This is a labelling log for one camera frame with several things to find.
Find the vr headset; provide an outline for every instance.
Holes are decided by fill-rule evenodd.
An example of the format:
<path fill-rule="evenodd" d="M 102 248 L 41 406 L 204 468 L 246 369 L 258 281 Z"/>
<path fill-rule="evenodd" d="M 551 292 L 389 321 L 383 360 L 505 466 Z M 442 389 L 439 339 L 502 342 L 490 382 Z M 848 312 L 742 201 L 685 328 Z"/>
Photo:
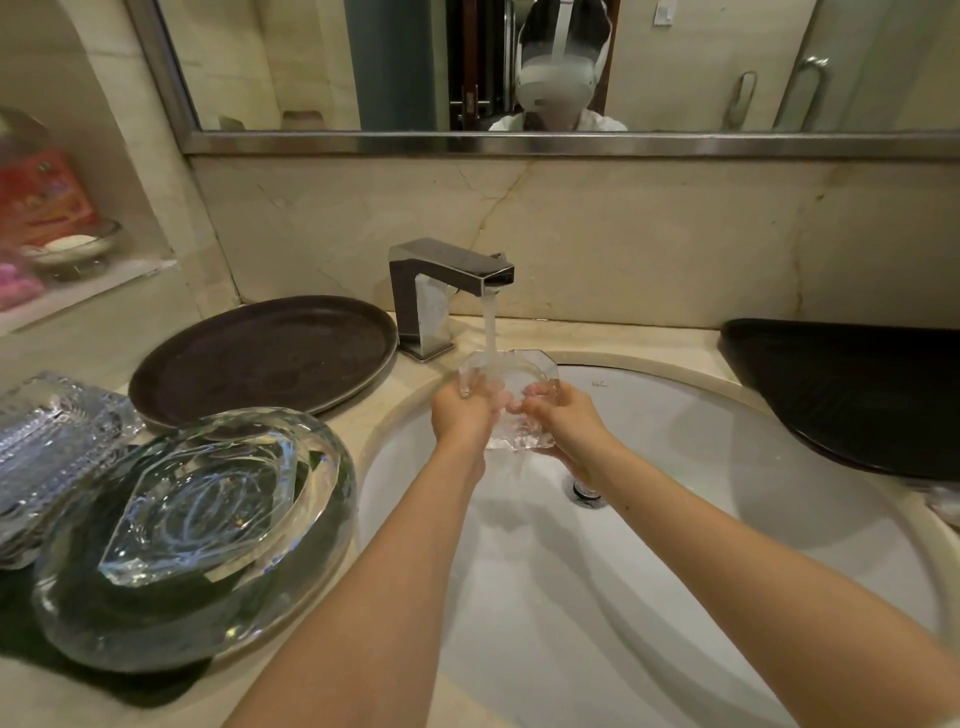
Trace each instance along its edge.
<path fill-rule="evenodd" d="M 589 106 L 607 65 L 604 0 L 537 0 L 516 40 L 516 99 L 524 111 Z"/>

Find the faucet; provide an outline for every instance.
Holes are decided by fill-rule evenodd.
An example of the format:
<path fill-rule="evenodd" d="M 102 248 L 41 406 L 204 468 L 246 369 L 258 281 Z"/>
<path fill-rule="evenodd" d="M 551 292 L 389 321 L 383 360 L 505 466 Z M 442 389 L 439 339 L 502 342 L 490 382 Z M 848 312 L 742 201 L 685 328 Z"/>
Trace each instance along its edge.
<path fill-rule="evenodd" d="M 514 266 L 422 237 L 390 249 L 390 281 L 400 348 L 423 362 L 453 348 L 447 286 L 482 297 L 513 283 Z"/>

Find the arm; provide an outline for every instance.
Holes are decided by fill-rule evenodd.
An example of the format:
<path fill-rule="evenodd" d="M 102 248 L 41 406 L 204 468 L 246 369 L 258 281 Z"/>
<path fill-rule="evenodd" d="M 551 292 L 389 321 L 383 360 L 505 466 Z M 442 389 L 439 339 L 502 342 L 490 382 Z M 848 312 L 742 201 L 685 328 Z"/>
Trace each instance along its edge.
<path fill-rule="evenodd" d="M 421 728 L 446 585 L 496 401 L 433 403 L 437 447 L 356 563 L 253 683 L 225 728 Z"/>
<path fill-rule="evenodd" d="M 802 726 L 927 728 L 960 716 L 960 662 L 904 613 L 637 457 L 586 393 L 563 384 L 560 406 L 531 398 L 523 411 L 560 446 L 546 454 L 604 495 Z"/>

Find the brown tray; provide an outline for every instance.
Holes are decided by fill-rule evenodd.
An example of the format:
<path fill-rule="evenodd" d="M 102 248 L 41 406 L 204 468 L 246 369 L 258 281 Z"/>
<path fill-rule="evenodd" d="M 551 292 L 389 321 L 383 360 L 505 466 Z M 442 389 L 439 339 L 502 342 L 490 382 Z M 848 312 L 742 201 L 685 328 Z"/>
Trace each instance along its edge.
<path fill-rule="evenodd" d="M 137 367 L 130 399 L 155 425 L 181 427 L 242 407 L 317 413 L 357 394 L 396 353 L 376 306 L 296 296 L 234 308 L 187 328 Z"/>

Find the person's right hand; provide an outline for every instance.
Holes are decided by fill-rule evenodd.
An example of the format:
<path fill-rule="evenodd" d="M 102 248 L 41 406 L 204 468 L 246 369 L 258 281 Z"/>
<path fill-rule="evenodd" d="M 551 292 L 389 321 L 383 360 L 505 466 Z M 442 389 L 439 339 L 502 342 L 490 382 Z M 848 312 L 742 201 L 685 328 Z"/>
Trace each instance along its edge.
<path fill-rule="evenodd" d="M 554 404 L 545 397 L 547 391 L 545 384 L 531 384 L 524 390 L 519 407 L 557 441 L 556 447 L 538 452 L 557 458 L 574 477 L 594 487 L 593 465 L 605 449 L 617 445 L 617 440 L 603 424 L 589 394 L 561 381 L 560 401 Z"/>

